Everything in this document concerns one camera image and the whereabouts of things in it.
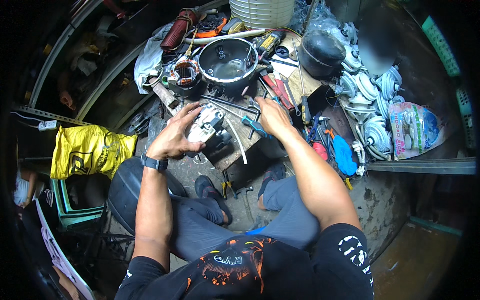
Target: man's right arm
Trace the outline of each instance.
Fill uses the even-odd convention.
[[[261,97],[255,100],[262,110],[262,126],[285,147],[303,203],[317,217],[321,229],[347,223],[361,230],[353,202],[335,170],[290,125],[286,112],[278,103]]]

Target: blue-handled screwdriver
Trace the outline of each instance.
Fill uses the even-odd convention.
[[[218,103],[213,103],[213,102],[210,102],[212,103],[214,106],[215,105],[218,105],[219,107],[223,108],[224,110],[228,111],[229,113],[231,113],[232,115],[235,115],[237,117],[239,117],[241,119],[241,122],[245,125],[248,125],[250,126],[250,128],[252,128],[256,133],[258,133],[261,137],[265,137],[265,138],[268,138],[268,139],[271,139],[272,138],[272,135],[266,133],[266,131],[264,130],[263,126],[260,124],[260,122],[257,122],[257,121],[254,121],[252,119],[250,119],[249,116],[241,116],[239,115],[238,113],[226,108],[225,106],[223,105],[220,105]]]

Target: black wristwatch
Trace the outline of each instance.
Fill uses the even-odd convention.
[[[153,159],[147,156],[147,151],[140,156],[142,166],[154,168],[157,171],[166,170],[168,167],[168,159]]]

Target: black t-shirt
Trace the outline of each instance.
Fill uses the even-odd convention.
[[[135,257],[115,299],[373,299],[372,285],[365,235],[335,224],[311,259],[262,235],[236,236],[169,274]]]

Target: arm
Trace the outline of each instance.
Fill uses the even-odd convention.
[[[319,220],[322,230],[337,223],[351,224],[361,230],[353,202],[335,170],[290,125],[278,103],[261,97],[255,100],[262,110],[262,126],[285,147],[295,170],[300,196]]]
[[[30,171],[27,169],[22,169],[20,171],[20,177],[23,180],[28,181],[28,192],[27,192],[27,199],[21,205],[25,208],[30,202],[32,201],[33,194],[35,193],[35,184],[37,179],[37,173],[34,171]]]
[[[198,102],[188,104],[175,117],[168,120],[165,129],[148,148],[147,156],[166,159],[187,151],[199,152],[204,148],[204,143],[190,143],[185,138],[185,129],[202,110],[198,106]],[[149,257],[159,262],[168,272],[170,269],[168,242],[173,227],[172,219],[172,204],[165,172],[144,167],[135,217],[135,249],[132,258]]]

